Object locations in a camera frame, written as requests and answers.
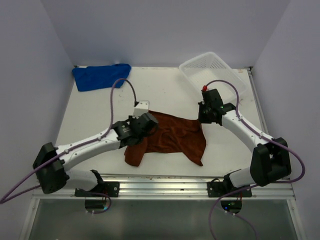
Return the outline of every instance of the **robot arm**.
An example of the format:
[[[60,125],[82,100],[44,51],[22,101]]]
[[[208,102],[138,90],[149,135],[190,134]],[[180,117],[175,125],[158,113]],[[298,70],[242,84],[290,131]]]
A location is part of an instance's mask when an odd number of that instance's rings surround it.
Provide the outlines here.
[[[234,133],[252,152],[250,167],[225,175],[222,183],[223,187],[219,182],[212,183],[212,185],[216,185],[218,191],[226,194],[235,190],[235,188],[251,184],[263,187],[291,173],[289,153],[262,139],[261,136],[287,147],[287,142],[284,139],[274,139],[246,120],[250,127],[260,133],[260,136],[255,135],[240,121],[236,114],[236,107],[231,103],[223,103],[217,89],[202,91],[202,96],[203,101],[198,103],[199,121],[203,124],[216,123],[225,127]]]
[[[148,101],[136,102],[133,116],[114,123],[110,130],[106,129],[66,145],[53,146],[51,142],[43,145],[33,163],[34,169],[59,156],[56,161],[36,172],[43,193],[51,194],[62,188],[102,192],[104,182],[96,170],[81,171],[72,168],[101,153],[141,143],[144,137],[150,135],[153,128],[158,127],[157,119],[148,111]]]

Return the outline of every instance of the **metal frame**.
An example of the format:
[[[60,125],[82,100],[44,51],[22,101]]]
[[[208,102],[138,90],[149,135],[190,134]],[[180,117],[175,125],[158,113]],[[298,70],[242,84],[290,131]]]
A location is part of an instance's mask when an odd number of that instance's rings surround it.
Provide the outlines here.
[[[207,182],[213,177],[167,177],[167,176],[120,176],[101,175],[105,182],[119,182],[117,199],[135,200],[208,200]],[[50,195],[36,190],[33,194],[38,199],[71,199],[75,190],[62,189]],[[294,200],[291,184],[269,184],[252,189],[248,200]]]
[[[19,240],[28,240],[31,234],[32,226],[34,225],[34,221],[36,218],[36,214],[38,211],[40,199],[37,197],[32,197],[31,203],[29,205],[28,212],[26,214],[24,224],[20,233]]]
[[[247,69],[253,95],[258,110],[262,130],[268,134],[267,125],[257,96],[253,76]],[[105,182],[120,182],[119,200],[216,200],[209,198],[207,182],[215,177],[190,177],[190,176],[146,176],[146,175],[101,175]],[[28,240],[36,217],[40,199],[85,199],[75,197],[75,190],[62,189],[52,194],[43,194],[39,189],[33,192],[32,201],[25,219],[19,240]],[[306,234],[297,211],[295,195],[292,185],[269,184],[265,187],[252,189],[252,197],[246,200],[287,200],[293,225],[299,240],[306,240]]]
[[[291,215],[291,219],[292,219],[293,226],[294,226],[295,233],[297,235],[298,240],[307,240],[308,238],[307,238],[304,226],[302,224],[300,215],[298,213],[296,200],[288,199],[286,202],[289,207],[289,212]]]

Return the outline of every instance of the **black motor joint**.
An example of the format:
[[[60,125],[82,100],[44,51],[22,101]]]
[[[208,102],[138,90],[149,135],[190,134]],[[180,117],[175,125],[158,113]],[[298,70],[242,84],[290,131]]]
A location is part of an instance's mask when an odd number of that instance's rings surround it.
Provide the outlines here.
[[[126,121],[117,121],[112,125],[112,129],[121,141],[120,147],[140,144],[145,137],[154,134],[158,129],[158,120],[149,112],[142,114],[138,118],[129,116]]]
[[[222,126],[222,116],[236,107],[221,99],[217,89],[202,91],[203,101],[199,102],[198,120],[202,124],[216,123]]]

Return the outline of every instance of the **wrinkled fabric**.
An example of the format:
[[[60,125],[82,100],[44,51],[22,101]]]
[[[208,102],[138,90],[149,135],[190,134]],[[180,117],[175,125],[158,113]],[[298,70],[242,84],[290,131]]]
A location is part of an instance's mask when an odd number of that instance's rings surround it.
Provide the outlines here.
[[[202,166],[201,158],[207,143],[201,123],[161,112],[149,112],[159,122],[158,131],[145,137],[141,144],[128,146],[124,153],[125,162],[138,167],[146,153],[184,153],[189,160]]]

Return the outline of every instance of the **red connector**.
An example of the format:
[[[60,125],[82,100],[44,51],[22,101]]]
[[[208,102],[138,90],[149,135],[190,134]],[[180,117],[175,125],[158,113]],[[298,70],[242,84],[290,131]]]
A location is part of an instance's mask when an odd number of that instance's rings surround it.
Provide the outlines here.
[[[204,85],[203,88],[202,88],[202,92],[207,91],[207,89],[208,89],[207,85]]]

